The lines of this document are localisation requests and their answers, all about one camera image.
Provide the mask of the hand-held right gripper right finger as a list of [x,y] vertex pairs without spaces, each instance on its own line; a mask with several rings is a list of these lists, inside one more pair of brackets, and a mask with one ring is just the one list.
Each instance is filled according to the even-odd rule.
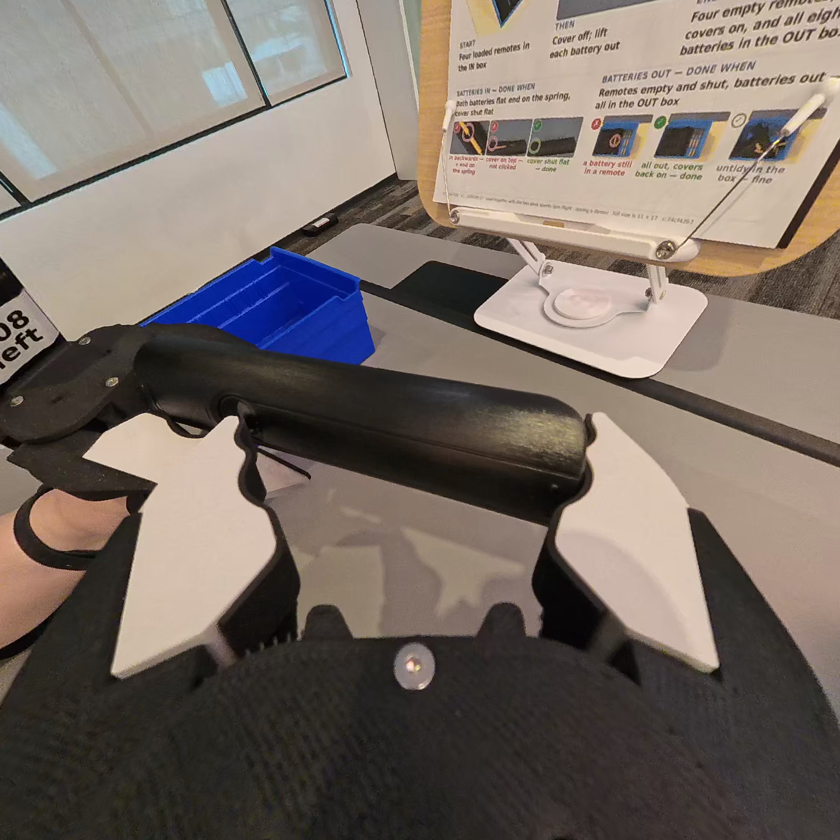
[[586,418],[584,481],[553,514],[532,576],[542,637],[613,659],[647,646],[719,668],[689,507],[608,415]]

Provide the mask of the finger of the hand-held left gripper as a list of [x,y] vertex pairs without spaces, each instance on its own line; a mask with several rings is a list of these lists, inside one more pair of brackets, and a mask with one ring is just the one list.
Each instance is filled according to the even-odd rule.
[[[83,458],[90,464],[157,483],[186,456],[204,451],[210,437],[210,433],[185,436],[160,416],[138,415],[101,434]],[[261,449],[257,450],[256,467],[269,499],[310,480],[306,470]]]

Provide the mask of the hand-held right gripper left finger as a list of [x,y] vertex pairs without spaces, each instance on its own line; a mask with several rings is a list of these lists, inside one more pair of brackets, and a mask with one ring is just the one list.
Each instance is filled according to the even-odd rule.
[[227,416],[140,511],[111,675],[127,679],[192,648],[232,665],[223,621],[280,548],[247,421]]

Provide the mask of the blue plastic bin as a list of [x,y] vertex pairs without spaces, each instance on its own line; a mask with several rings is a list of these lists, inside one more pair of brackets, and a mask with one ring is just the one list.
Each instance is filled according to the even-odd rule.
[[273,247],[141,322],[201,324],[260,350],[360,364],[375,351],[360,280]]

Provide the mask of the black remote control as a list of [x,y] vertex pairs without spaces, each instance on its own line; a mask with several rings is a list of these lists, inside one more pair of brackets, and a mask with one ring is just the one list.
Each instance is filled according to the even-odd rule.
[[584,487],[584,419],[558,399],[264,351],[219,329],[143,328],[133,374],[154,410],[258,445],[547,523]]

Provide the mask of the person's left forearm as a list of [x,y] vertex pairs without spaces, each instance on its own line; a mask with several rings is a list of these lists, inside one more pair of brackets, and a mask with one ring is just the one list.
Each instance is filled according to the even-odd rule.
[[14,536],[14,514],[1,517],[1,648],[42,624],[72,593],[84,572],[30,559]]

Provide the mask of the person's left hand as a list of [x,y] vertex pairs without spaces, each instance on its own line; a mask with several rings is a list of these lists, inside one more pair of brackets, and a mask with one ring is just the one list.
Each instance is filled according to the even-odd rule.
[[60,552],[97,552],[129,516],[130,499],[83,500],[61,490],[50,490],[29,513],[34,535]]

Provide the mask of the white tablet stand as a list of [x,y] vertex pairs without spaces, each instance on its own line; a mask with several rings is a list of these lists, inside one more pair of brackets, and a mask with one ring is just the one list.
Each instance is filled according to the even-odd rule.
[[[503,212],[447,201],[449,221],[502,235],[525,267],[476,310],[478,326],[625,379],[662,371],[707,308],[702,293],[669,291],[667,268],[700,254],[706,229],[737,202],[769,156],[762,152],[689,232],[635,233],[604,224]],[[561,245],[642,264],[628,277],[549,259],[541,245]]]

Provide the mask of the large window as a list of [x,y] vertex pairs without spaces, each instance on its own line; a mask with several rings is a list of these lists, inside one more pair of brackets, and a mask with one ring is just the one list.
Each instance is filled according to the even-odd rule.
[[2,1],[2,216],[347,74],[332,2]]

